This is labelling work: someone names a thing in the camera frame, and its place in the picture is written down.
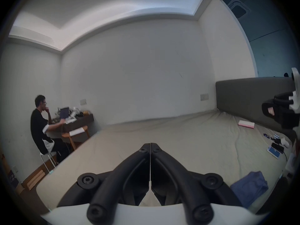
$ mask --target wall outlet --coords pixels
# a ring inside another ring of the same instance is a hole
[[[80,105],[85,105],[86,104],[86,99],[80,100]]]
[[[208,93],[200,94],[200,100],[201,100],[201,101],[208,100],[208,99],[209,99]]]
[[[11,170],[13,171],[14,174],[18,173],[18,169],[17,169],[16,166],[13,166],[13,167],[11,168]]]

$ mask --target beige bedsheet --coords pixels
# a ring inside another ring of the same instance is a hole
[[[48,174],[37,186],[37,193],[45,206],[53,209],[79,175],[111,171],[143,144],[157,143],[187,170],[217,173],[229,186],[251,171],[261,171],[269,190],[249,208],[257,212],[272,192],[286,158],[282,154],[276,159],[266,151],[272,141],[263,133],[273,136],[274,131],[260,125],[254,129],[240,127],[239,119],[213,110],[107,126]],[[291,146],[284,151],[289,157]],[[143,200],[143,205],[155,204],[149,194]]]

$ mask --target recessed ceiling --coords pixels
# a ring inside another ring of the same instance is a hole
[[[9,37],[62,51],[108,24],[144,15],[194,16],[202,0],[30,0]]]

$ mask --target desk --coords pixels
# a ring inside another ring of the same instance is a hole
[[[63,126],[58,127],[57,129],[55,129],[55,131],[61,132],[61,133],[68,133],[70,131],[73,131],[75,129],[78,129],[80,127],[88,125],[89,123],[91,123],[93,121],[94,121],[93,114],[86,115],[86,116],[77,118],[77,120],[74,122],[71,122],[69,124],[64,124]]]

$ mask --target white robot part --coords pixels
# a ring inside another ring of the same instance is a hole
[[[42,218],[52,225],[92,225],[86,213],[89,204],[58,207]],[[210,225],[254,225],[267,215],[254,215],[245,208],[211,203],[214,218]],[[141,207],[118,204],[113,225],[187,225],[183,204]]]
[[[295,82],[295,88],[296,90],[293,92],[293,96],[289,97],[289,100],[293,100],[294,104],[290,105],[290,109],[294,110],[295,113],[300,113],[300,74],[297,70],[297,68],[292,68],[293,76],[294,76],[294,82]]]

